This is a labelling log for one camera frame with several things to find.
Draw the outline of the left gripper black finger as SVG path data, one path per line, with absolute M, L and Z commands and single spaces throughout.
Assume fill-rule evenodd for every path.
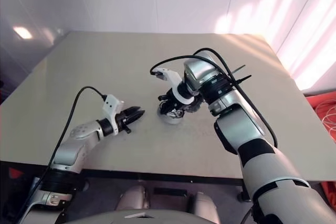
M 139 116 L 140 108 L 140 106 L 131 106 L 124 110 L 124 114 L 126 115 L 126 117 Z
M 142 117 L 144 115 L 145 111 L 144 110 L 138 110 L 134 113 L 132 113 L 131 115 L 128 116 L 128 124 L 131 124 L 133 122 L 135 122 L 136 120 L 138 120 L 140 117 Z

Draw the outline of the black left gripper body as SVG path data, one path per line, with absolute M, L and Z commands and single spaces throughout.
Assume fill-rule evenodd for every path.
M 119 132 L 125 131 L 127 134 L 131 133 L 131 129 L 128 127 L 129 119 L 129 116 L 124 112 L 120 112 L 115 116 L 115 122 L 117 123 Z

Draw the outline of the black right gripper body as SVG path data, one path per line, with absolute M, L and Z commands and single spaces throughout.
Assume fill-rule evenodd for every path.
M 184 104 L 182 104 L 173 94 L 172 88 L 169 89 L 169 91 L 166 93 L 169 96 L 169 101 L 168 103 L 168 110 L 171 112 L 173 109 L 181 109 Z

